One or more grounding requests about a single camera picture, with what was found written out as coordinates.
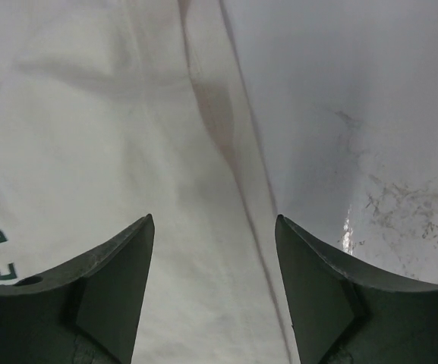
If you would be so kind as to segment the white green-sleeved Charlie Brown t-shirt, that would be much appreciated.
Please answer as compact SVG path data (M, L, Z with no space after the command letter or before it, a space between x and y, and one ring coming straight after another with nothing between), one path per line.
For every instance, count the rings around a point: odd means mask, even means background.
M296 363L217 1L0 1L0 286L151 215L135 363Z

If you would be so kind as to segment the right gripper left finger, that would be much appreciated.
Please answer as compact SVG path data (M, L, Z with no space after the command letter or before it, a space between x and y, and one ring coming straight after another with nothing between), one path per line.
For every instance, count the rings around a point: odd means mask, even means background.
M0 363L130 363L153 239L146 215L55 268L0 286Z

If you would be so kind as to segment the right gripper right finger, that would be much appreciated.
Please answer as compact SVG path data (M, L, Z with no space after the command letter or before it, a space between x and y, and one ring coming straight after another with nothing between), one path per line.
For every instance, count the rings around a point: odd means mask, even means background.
M284 216L275 235L302 363L438 363L438 284L370 265Z

